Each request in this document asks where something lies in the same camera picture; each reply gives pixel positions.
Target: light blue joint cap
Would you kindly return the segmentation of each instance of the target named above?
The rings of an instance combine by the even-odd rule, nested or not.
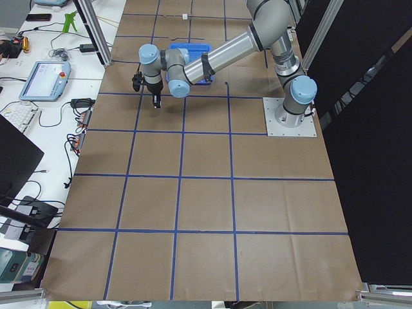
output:
[[[144,44],[139,48],[139,59],[142,64],[150,64],[159,56],[159,49],[153,44]]]
[[[183,59],[185,59],[185,64],[188,64],[190,62],[190,58],[187,48],[178,48],[178,50],[180,50],[180,52],[182,53]]]
[[[184,80],[173,79],[169,81],[169,89],[175,98],[184,98],[189,94],[191,87]]]
[[[314,100],[317,93],[316,82],[309,76],[300,75],[292,82],[290,93],[297,103],[309,104]]]

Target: white keyboard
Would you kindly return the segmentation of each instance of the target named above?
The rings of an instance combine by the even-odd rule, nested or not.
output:
[[[39,113],[39,108],[28,101],[11,104],[1,112],[23,134],[27,134]]]

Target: white mounting plate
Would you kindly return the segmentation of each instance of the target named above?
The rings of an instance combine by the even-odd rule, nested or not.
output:
[[[312,116],[305,117],[302,124],[293,129],[284,127],[276,121],[275,110],[283,103],[283,99],[284,98],[263,98],[268,136],[316,137],[316,129]]]

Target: computer monitor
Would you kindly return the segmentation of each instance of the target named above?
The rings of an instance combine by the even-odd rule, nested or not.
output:
[[[23,214],[8,206],[39,165],[44,153],[0,115],[0,215],[33,227],[47,227],[58,209],[24,201],[35,212]]]

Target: black phone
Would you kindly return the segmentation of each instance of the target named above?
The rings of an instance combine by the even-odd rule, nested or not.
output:
[[[52,19],[51,14],[28,14],[26,21],[49,21]]]

